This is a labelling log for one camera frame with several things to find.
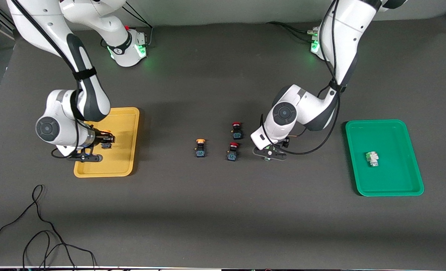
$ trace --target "gray circular joint cap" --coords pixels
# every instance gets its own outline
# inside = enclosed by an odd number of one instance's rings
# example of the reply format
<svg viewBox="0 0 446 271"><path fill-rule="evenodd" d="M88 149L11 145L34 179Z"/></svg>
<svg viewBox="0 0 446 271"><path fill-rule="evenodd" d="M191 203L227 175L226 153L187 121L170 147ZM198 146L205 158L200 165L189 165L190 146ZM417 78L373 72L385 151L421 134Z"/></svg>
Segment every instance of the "gray circular joint cap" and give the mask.
<svg viewBox="0 0 446 271"><path fill-rule="evenodd" d="M282 102L275 105L273 109L273 120L278 125L288 125L297 118L297 110L291 103Z"/></svg>
<svg viewBox="0 0 446 271"><path fill-rule="evenodd" d="M54 141L59 135L59 123L51 117L41 118L35 126L35 132L44 141Z"/></svg>

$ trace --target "gray table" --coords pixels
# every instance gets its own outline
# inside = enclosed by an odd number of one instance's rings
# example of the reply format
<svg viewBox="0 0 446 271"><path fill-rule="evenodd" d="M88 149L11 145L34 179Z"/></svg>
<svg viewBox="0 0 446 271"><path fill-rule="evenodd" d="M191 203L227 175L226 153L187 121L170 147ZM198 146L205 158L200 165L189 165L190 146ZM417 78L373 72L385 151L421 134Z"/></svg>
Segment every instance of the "gray table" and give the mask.
<svg viewBox="0 0 446 271"><path fill-rule="evenodd" d="M446 270L446 16L373 22L339 128L318 152L284 163L253 156L249 138L238 162L225 161L232 122L249 135L281 87L316 93L330 79L284 29L159 27L149 57L127 69L99 47L97 33L77 35L112 106L141 109L134 172L78 179L73 163L50 157L53 146L34 124L47 94L73 88L73 78L61 59L18 39L0 88L0 226L45 184L43 215L101 266ZM425 192L359 196L340 124L393 118L407 123ZM310 149L325 136L308 132L290 147ZM207 158L193 157L199 137L208 139ZM20 265L26 242L44 228L32 210L5 230L0 265ZM29 250L33 264L44 242ZM73 258L90 265L87 254ZM53 264L69 265L61 251Z"/></svg>

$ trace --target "yellow tray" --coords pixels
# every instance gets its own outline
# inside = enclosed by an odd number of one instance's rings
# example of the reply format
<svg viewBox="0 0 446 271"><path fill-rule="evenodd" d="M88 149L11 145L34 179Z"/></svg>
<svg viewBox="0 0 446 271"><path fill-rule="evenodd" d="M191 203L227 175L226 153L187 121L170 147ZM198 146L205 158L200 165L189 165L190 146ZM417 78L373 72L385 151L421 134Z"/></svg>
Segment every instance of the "yellow tray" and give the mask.
<svg viewBox="0 0 446 271"><path fill-rule="evenodd" d="M97 163L75 162L74 175L79 178L124 177L131 173L134 163L135 139L139 110L134 107L111 108L109 115L100 122L86 122L99 130L109 130L116 137L111 149L94 147L93 153L101 154Z"/></svg>

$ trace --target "green tray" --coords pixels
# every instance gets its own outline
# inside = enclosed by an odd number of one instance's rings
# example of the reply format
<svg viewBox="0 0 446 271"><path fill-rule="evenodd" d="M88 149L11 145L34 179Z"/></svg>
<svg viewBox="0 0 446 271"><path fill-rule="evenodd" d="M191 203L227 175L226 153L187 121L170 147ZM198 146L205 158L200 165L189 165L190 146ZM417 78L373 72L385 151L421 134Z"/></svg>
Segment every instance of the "green tray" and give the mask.
<svg viewBox="0 0 446 271"><path fill-rule="evenodd" d="M407 126L401 120L351 120L345 125L358 192L367 197L419 196L424 192ZM366 160L378 153L378 166Z"/></svg>

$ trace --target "tray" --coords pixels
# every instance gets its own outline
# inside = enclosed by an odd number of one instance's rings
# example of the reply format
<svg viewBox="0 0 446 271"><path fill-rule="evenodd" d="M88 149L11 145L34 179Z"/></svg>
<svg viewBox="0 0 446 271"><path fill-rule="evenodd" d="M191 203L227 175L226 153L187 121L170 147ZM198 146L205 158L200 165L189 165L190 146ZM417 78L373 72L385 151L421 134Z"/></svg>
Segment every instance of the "tray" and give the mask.
<svg viewBox="0 0 446 271"><path fill-rule="evenodd" d="M424 192L407 126L401 120L352 120L345 125L357 190L363 196L419 196ZM378 167L367 152L378 153Z"/></svg>
<svg viewBox="0 0 446 271"><path fill-rule="evenodd" d="M124 177L131 173L134 163L139 110L134 107L111 108L100 122L86 122L99 130L109 130L116 137L111 149L94 147L103 156L98 163L75 162L74 175L79 178Z"/></svg>

